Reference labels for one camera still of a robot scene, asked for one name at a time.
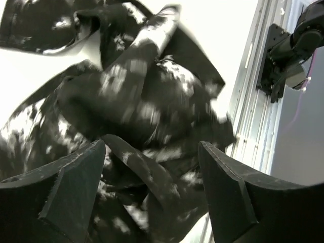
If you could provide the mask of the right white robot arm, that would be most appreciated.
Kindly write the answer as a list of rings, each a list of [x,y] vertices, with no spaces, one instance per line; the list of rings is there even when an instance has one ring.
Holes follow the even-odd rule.
[[[285,82],[287,74],[306,62],[323,46],[323,1],[311,3],[298,18],[295,30],[274,45],[268,54],[273,64],[269,76],[275,89]]]

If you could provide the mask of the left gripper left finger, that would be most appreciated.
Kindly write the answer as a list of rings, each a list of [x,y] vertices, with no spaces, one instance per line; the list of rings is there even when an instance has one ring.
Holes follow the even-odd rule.
[[[1,182],[1,242],[85,242],[105,144]]]

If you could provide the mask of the black white patterned trousers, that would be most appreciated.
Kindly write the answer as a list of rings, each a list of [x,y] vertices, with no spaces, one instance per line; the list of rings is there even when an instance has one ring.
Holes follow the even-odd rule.
[[[211,107],[224,81],[178,28],[179,5],[7,1],[1,45],[53,51],[100,33],[101,67],[68,67],[1,128],[1,182],[102,140],[105,158],[85,242],[181,242],[207,212],[201,140],[235,141]]]

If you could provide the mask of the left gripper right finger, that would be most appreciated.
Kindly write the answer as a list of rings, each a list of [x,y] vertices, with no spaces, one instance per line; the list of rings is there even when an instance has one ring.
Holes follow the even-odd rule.
[[[269,176],[205,141],[198,159],[215,242],[323,242],[323,184]]]

